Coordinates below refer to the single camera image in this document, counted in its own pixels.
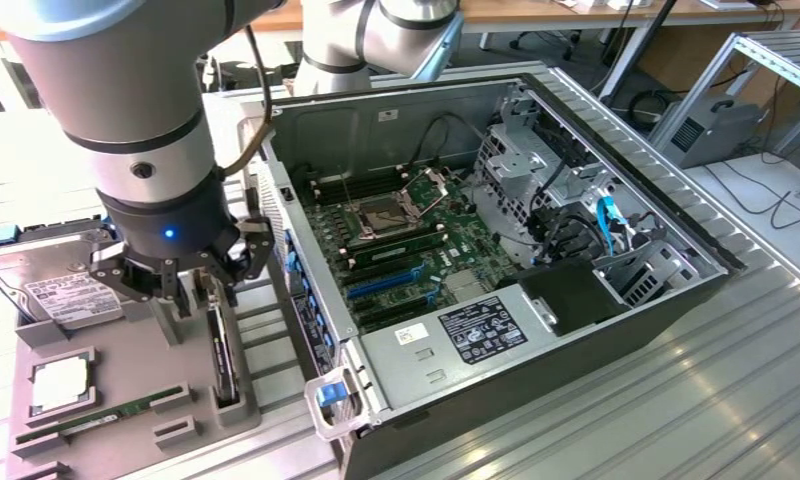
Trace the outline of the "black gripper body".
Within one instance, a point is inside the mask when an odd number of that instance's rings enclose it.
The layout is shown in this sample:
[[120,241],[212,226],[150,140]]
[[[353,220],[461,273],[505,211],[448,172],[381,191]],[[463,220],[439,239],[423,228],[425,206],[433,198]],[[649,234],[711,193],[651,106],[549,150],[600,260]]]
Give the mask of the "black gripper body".
[[148,257],[176,259],[180,272],[205,269],[210,253],[228,253],[238,240],[220,173],[212,169],[192,190],[162,202],[101,196],[121,242]]

